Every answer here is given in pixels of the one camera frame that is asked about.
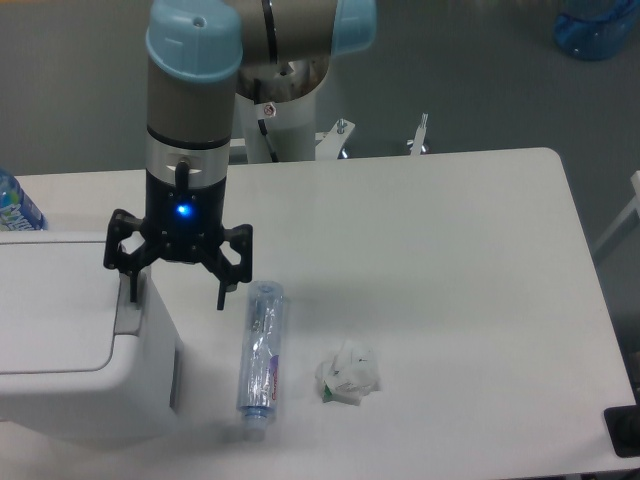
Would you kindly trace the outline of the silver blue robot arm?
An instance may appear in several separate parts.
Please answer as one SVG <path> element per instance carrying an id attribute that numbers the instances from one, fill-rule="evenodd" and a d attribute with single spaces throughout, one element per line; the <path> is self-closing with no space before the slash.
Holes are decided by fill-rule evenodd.
<path id="1" fill-rule="evenodd" d="M 372 1 L 156 1 L 146 32 L 145 213 L 117 209 L 104 264 L 136 302 L 159 259 L 200 264 L 226 294 L 253 273 L 253 228 L 226 228 L 223 206 L 241 71 L 367 49 Z"/>

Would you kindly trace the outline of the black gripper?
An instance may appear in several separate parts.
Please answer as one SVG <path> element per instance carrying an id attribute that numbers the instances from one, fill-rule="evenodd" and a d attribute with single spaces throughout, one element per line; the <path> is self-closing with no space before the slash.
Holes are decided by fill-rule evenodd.
<path id="1" fill-rule="evenodd" d="M 139 274 L 157 259 L 197 264 L 219 281 L 216 308 L 223 310 L 226 294 L 253 275 L 253 226 L 222 226 L 226 181 L 204 188 L 178 190 L 146 174 L 145 216 L 124 209 L 113 211 L 107 227 L 103 265 L 129 278 L 129 297 L 138 302 Z M 127 253 L 122 242 L 138 232 L 143 243 Z M 226 243 L 239 255 L 233 264 L 222 252 Z"/>

